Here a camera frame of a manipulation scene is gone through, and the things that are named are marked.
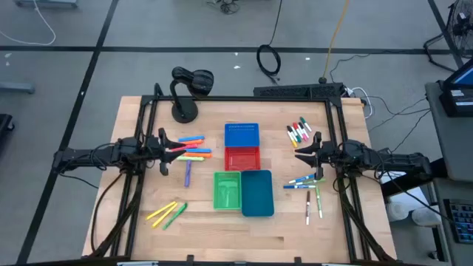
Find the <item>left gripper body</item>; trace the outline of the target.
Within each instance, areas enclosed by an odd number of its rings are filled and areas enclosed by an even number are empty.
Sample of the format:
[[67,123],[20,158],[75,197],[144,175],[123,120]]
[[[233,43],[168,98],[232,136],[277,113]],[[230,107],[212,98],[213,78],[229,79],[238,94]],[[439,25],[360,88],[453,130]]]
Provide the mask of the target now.
[[163,176],[169,175],[166,159],[166,149],[169,147],[169,140],[166,136],[164,128],[158,129],[158,135],[153,134],[144,137],[144,149],[148,160],[159,160],[160,161],[160,173]]

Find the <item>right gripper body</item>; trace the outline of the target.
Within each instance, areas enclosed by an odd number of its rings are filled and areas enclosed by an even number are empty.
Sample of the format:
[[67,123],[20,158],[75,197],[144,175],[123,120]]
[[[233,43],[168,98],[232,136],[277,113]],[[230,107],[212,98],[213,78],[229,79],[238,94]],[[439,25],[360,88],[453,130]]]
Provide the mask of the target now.
[[324,176],[322,165],[324,163],[331,164],[333,168],[341,162],[341,149],[334,146],[330,141],[323,142],[321,132],[316,132],[313,136],[313,144],[316,153],[316,180],[320,180]]

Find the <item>yellow highlighter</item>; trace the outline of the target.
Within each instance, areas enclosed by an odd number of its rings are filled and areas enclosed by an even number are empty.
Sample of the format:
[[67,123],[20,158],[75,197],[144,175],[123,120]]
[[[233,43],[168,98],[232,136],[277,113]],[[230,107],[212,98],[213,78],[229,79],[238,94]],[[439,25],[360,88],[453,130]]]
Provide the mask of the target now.
[[156,228],[177,206],[178,203],[176,201],[170,202],[168,205],[160,208],[152,214],[149,214],[146,219],[149,220],[160,214],[160,217],[152,224],[152,227]]
[[161,214],[163,213],[163,217],[167,216],[171,211],[173,211],[175,209],[175,207],[177,206],[177,202],[176,201],[173,201],[173,202],[170,202],[168,205],[156,210],[155,212],[149,214],[147,217],[146,217],[146,220],[149,220],[155,216],[157,216],[158,214]]

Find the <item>black gooseneck desk lamp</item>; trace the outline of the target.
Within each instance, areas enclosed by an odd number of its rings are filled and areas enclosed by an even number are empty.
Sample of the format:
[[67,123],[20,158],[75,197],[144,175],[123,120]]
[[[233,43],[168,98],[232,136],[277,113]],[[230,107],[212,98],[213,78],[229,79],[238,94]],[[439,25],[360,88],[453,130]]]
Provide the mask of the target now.
[[176,93],[176,85],[184,84],[195,98],[204,98],[209,95],[214,86],[214,74],[206,69],[190,71],[176,66],[171,71],[173,81],[170,84],[171,96],[174,100],[171,114],[178,123],[190,123],[198,115],[198,108],[194,100],[180,98]]

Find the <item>teal plastic bin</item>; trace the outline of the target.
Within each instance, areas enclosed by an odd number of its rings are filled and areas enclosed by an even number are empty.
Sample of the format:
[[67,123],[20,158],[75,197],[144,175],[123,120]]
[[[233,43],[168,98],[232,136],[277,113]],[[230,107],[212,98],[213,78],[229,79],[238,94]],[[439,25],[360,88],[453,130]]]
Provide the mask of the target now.
[[242,215],[269,217],[274,215],[272,175],[269,170],[241,173]]

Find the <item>green slotted plastic basket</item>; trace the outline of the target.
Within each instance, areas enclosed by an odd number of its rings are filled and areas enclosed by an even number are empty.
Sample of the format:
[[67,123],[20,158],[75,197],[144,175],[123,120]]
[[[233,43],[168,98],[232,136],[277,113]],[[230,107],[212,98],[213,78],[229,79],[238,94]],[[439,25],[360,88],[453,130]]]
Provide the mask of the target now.
[[240,210],[242,206],[241,173],[239,171],[214,172],[214,209]]

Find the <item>blue slotted plastic basket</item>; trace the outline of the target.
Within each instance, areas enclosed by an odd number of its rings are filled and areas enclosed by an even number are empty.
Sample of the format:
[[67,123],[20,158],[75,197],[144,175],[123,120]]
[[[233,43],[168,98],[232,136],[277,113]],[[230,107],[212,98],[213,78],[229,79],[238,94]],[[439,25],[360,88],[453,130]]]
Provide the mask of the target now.
[[225,147],[259,146],[258,123],[226,123]]

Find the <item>white paper roll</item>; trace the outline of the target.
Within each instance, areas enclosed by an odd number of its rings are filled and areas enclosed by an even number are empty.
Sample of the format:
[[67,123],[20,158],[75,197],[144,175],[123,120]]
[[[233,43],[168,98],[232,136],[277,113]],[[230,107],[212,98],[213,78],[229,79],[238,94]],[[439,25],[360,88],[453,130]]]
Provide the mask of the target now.
[[412,221],[418,226],[435,227],[440,225],[442,220],[438,212],[439,208],[437,206],[415,209],[411,213]]
[[389,202],[386,204],[389,222],[397,222],[409,216],[409,209],[402,202]]

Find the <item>grey desk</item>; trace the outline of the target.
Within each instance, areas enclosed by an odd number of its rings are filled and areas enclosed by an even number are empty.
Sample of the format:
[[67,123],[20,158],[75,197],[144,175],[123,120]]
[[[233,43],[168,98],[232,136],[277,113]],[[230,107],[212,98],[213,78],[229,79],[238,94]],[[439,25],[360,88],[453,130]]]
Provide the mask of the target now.
[[[430,198],[432,204],[439,207],[440,213],[447,216],[446,200],[463,200],[473,203],[473,183],[435,178]],[[439,231],[440,249],[444,259],[451,266],[473,266],[473,245],[457,243],[450,223],[444,219]]]
[[426,83],[425,90],[449,178],[473,183],[473,117],[449,117],[438,83]]

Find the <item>black labelled box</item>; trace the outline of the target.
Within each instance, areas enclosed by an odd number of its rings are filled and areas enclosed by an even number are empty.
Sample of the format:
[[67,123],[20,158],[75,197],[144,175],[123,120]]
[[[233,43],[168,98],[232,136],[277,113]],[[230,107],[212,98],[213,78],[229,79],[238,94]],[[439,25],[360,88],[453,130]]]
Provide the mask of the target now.
[[473,117],[473,89],[446,89],[439,99],[449,117]]

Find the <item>black keyboard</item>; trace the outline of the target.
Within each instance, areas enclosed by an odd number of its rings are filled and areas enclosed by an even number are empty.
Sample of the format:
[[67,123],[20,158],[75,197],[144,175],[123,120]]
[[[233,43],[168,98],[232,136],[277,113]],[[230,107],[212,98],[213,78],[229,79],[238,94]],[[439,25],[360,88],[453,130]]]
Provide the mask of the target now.
[[452,220],[451,232],[457,243],[473,245],[473,201],[445,199],[448,218]]

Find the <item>grey metal floor bar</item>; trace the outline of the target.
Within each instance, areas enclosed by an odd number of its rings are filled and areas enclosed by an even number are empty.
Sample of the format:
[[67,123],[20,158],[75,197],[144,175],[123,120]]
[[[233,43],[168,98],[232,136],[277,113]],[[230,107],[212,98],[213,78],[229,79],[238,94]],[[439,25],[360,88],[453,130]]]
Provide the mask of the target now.
[[0,92],[22,92],[27,94],[34,94],[35,87],[31,83],[0,81]]
[[78,7],[78,0],[13,0],[18,6],[22,7],[26,4],[38,5],[38,6],[51,6],[51,7]]

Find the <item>black monitor with blue screen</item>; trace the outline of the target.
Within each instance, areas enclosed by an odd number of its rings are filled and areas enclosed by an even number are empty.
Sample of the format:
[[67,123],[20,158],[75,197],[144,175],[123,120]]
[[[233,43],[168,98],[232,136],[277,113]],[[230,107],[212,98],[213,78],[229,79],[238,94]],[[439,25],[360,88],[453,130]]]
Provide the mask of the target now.
[[473,58],[451,74],[443,84],[451,87],[473,88]]

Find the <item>black floor fan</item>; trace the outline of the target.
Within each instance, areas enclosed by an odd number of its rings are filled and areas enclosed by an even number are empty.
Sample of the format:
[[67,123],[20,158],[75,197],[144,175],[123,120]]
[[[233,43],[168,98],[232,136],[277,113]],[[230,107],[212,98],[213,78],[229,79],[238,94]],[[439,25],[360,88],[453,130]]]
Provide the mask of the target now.
[[423,51],[429,63],[454,72],[453,68],[435,61],[430,47],[444,40],[448,46],[447,53],[452,55],[458,68],[464,65],[463,59],[473,59],[473,0],[452,0],[448,6],[446,21],[443,20],[435,0],[427,1],[438,23],[440,33],[423,43]]

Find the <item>black aluminium table frame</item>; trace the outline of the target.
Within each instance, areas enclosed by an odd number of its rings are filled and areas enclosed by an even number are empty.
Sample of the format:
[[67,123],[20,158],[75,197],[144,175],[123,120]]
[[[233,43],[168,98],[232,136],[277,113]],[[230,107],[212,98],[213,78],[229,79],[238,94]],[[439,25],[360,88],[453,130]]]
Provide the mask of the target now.
[[[171,139],[202,134],[214,156],[192,168],[191,185],[185,188],[185,165],[173,162],[169,175],[158,168],[145,173],[140,209],[135,229],[125,226],[120,233],[119,253],[132,241],[131,257],[136,260],[183,261],[193,255],[196,262],[252,263],[292,262],[301,257],[305,263],[348,263],[352,258],[373,258],[374,252],[357,229],[347,243],[343,209],[334,184],[335,170],[324,167],[326,181],[321,184],[323,218],[319,218],[316,198],[310,191],[310,224],[305,224],[306,194],[309,190],[283,189],[294,177],[311,172],[311,168],[294,156],[285,132],[286,125],[298,117],[308,120],[324,140],[332,136],[348,137],[362,143],[370,138],[361,108],[355,98],[345,98],[343,112],[326,112],[323,103],[292,100],[269,100],[252,97],[213,97],[199,102],[198,118],[180,124],[171,116],[171,104],[157,105],[155,125],[164,128]],[[258,123],[261,166],[272,173],[275,213],[264,218],[250,218],[237,211],[213,208],[213,175],[224,168],[224,125]],[[146,217],[176,201],[178,206],[156,227],[160,217]],[[163,226],[185,203],[187,209],[164,231]]]

